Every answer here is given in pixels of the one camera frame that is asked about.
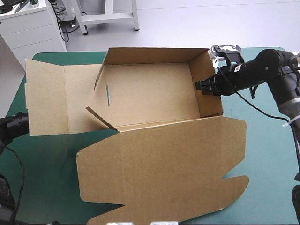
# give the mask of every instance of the metal frame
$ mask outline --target metal frame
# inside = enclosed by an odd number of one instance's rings
[[[136,0],[131,0],[132,12],[127,13],[113,13],[113,0],[105,0],[105,14],[97,15],[83,15],[79,1],[71,0],[71,2],[74,8],[74,13],[79,23],[80,30],[84,35],[88,34],[86,25],[89,24],[134,21],[135,30],[138,31],[140,29],[137,15]]]

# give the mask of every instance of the cable tie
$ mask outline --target cable tie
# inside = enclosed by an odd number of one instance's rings
[[[293,123],[295,120],[297,120],[297,119],[299,119],[299,118],[300,118],[300,112],[299,112],[299,115],[298,115],[298,116],[296,116],[295,118],[293,118],[293,119],[290,120],[289,122],[283,124],[282,126],[283,126],[283,127],[288,127],[288,126],[291,125],[291,123]]]

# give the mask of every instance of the white cabinet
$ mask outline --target white cabinet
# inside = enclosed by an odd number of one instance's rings
[[[39,0],[37,8],[27,4],[16,14],[15,9],[0,14],[0,34],[23,68],[37,53],[67,51],[48,0]]]

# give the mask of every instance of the black cable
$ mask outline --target black cable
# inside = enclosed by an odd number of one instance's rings
[[[61,30],[60,30],[60,22],[61,22],[61,19],[56,15],[56,12],[55,12],[55,9],[54,9],[54,6],[52,5],[52,3],[51,3],[50,1],[49,1],[49,3],[50,3],[50,5],[52,6],[52,9],[53,9],[54,14],[55,14],[56,21],[57,21],[57,25],[58,25],[58,30],[60,31],[60,36],[61,36],[61,38],[62,38],[62,40],[63,40],[64,42],[68,42],[68,41],[69,41],[69,34],[67,33],[67,29],[66,29],[66,27],[64,27],[64,28],[65,28],[65,31],[66,31],[66,34],[67,34],[67,40],[65,40],[64,37],[63,37],[63,34],[61,33]]]
[[[24,164],[23,164],[23,161],[21,160],[21,157],[19,156],[19,154],[15,150],[13,150],[12,148],[7,147],[7,146],[0,145],[0,147],[5,148],[7,150],[10,150],[12,153],[14,153],[14,155],[18,158],[20,166],[21,166],[21,174],[22,174],[21,187],[20,187],[20,193],[19,193],[18,203],[17,203],[17,206],[15,208],[14,215],[13,215],[13,221],[15,221],[16,215],[17,215],[19,207],[20,207],[20,203],[21,203],[21,199],[22,199],[22,194],[23,194],[23,188],[24,188],[24,180],[25,180]]]
[[[231,85],[232,89],[234,90],[234,92],[241,98],[243,99],[248,105],[250,105],[251,107],[253,107],[254,109],[256,109],[257,111],[261,112],[262,114],[264,114],[267,117],[273,118],[273,119],[277,119],[277,120],[284,120],[285,122],[289,122],[289,120],[287,120],[286,118],[283,117],[278,117],[278,116],[272,116],[270,114],[267,114],[266,112],[264,112],[263,110],[257,108],[255,105],[253,105],[252,103],[250,103],[247,99],[245,99],[233,86],[232,83],[230,83],[230,81],[228,80],[228,78],[223,74],[223,72],[221,71],[220,67],[217,68],[219,70],[219,72],[221,73],[221,75],[224,77],[224,79]]]

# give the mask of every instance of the white floor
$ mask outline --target white floor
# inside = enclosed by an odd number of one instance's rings
[[[300,0],[137,0],[140,31],[133,23],[88,26],[84,36],[70,34],[67,50],[106,51],[109,47],[241,47],[280,46],[300,49]],[[82,10],[96,14],[103,0],[82,0]],[[131,0],[115,0],[115,12],[131,8]],[[24,72],[0,39],[0,117],[7,110]]]

